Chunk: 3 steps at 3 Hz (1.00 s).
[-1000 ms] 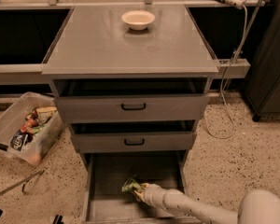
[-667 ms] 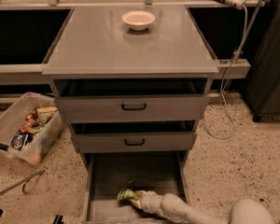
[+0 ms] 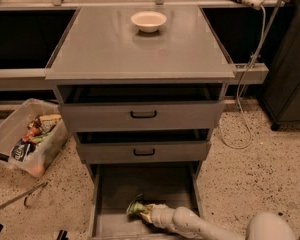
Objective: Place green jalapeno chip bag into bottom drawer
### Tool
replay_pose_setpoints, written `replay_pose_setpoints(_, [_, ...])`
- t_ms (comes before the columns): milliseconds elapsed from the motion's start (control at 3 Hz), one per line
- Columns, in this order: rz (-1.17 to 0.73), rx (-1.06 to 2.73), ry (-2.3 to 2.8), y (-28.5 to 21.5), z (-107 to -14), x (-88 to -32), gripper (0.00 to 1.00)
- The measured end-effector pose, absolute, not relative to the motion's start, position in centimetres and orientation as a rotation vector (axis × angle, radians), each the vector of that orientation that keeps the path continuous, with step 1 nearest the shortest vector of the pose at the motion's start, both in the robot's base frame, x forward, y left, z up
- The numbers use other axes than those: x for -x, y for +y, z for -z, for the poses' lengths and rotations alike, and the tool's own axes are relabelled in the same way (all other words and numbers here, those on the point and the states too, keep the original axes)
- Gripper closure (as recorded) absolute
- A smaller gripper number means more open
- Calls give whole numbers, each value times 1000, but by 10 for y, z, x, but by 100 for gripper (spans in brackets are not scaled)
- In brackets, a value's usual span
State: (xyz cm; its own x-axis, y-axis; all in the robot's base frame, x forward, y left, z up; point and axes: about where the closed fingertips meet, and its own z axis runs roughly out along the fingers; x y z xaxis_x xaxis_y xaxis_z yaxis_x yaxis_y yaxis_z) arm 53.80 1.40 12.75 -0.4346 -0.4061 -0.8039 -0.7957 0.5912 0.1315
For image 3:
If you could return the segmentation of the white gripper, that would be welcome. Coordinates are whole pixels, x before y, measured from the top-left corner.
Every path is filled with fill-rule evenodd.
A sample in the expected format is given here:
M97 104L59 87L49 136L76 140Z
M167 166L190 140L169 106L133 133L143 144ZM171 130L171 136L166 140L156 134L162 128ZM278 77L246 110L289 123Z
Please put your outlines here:
M175 210L164 204L147 204L145 205L150 214L140 213L141 218L147 223L152 223L155 227L165 229L169 232L176 233L177 227L173 222Z

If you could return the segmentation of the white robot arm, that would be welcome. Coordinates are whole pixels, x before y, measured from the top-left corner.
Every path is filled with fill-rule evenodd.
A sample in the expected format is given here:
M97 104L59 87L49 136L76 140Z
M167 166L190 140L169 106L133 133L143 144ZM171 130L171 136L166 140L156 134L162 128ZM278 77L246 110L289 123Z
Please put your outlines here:
M186 238L202 240L297 240L293 229L280 216L260 212L248 222L245 233L213 224L186 207L170 208L164 204L149 204L141 218L157 228L166 229Z

